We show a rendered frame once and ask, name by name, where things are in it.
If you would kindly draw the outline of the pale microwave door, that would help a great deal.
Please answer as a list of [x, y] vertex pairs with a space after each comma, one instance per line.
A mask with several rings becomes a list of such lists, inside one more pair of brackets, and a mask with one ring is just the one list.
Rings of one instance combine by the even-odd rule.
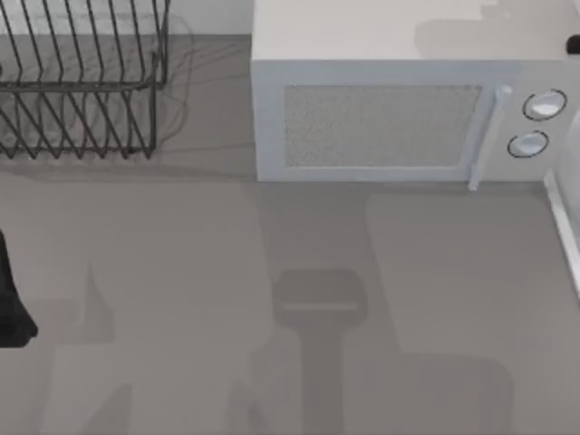
[[264, 61], [252, 65], [262, 181], [468, 179], [519, 69], [484, 61]]

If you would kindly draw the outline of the large white microwave knob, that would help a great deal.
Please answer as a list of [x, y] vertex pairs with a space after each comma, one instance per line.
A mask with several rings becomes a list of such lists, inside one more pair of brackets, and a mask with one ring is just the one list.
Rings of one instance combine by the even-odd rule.
[[531, 121], [547, 121], [555, 118], [567, 105], [567, 97], [560, 90], [531, 94], [523, 104], [523, 114]]

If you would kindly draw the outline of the small white microwave knob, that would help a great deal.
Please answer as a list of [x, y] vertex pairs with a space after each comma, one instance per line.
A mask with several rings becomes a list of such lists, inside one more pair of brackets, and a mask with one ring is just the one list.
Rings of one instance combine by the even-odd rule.
[[507, 152], [515, 159], [531, 159], [543, 153], [548, 145], [548, 136], [543, 131], [534, 130], [513, 137], [507, 145]]

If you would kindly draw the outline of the pale microwave oven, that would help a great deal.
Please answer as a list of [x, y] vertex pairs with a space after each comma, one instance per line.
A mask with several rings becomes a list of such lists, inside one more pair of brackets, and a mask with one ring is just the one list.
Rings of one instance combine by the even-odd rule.
[[[264, 61], [484, 61], [519, 69], [480, 182], [542, 180], [565, 145], [580, 101], [576, 0], [256, 0], [252, 65]], [[522, 111], [534, 93], [560, 90], [565, 109], [547, 121]], [[549, 145], [515, 159], [507, 145], [543, 131]]]

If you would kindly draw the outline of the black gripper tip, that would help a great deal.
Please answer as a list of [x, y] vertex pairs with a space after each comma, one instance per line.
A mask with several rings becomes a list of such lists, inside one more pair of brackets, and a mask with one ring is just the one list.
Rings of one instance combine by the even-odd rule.
[[0, 230], [0, 349], [24, 348], [38, 332], [16, 290], [5, 235]]

